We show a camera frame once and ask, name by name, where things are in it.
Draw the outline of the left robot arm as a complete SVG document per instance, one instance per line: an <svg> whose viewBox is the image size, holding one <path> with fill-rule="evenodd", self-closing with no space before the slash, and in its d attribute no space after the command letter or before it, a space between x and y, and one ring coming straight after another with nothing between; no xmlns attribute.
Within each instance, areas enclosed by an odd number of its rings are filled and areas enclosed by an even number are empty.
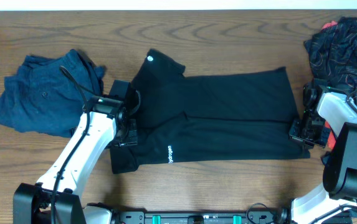
<svg viewBox="0 0 357 224"><path fill-rule="evenodd" d="M131 115L140 93L131 83L113 82L108 95L93 96L83 106L74 135L34 185L22 183L13 196L14 223L119 223L118 212L101 203L83 207L81 197L102 152L138 143Z"/></svg>

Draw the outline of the black t-shirt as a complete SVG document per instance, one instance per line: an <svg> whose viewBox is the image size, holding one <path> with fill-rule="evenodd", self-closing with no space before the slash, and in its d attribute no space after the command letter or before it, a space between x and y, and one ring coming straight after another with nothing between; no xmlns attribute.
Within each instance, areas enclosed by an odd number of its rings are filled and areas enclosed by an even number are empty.
<svg viewBox="0 0 357 224"><path fill-rule="evenodd" d="M288 136L298 110L285 68L198 77L184 71L148 51L132 80L141 96L133 115L138 143L111 148L114 174L147 164L310 157Z"/></svg>

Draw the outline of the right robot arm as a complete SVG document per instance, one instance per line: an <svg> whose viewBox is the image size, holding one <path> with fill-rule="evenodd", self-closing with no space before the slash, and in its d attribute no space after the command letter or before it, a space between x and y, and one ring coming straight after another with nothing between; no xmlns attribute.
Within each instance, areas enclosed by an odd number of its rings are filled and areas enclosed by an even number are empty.
<svg viewBox="0 0 357 224"><path fill-rule="evenodd" d="M302 119L289 131L290 140L304 149L325 147L333 135L335 145L325 163L323 181L292 200L282 212L282 223L325 223L357 210L357 106L347 92L314 80L303 87Z"/></svg>

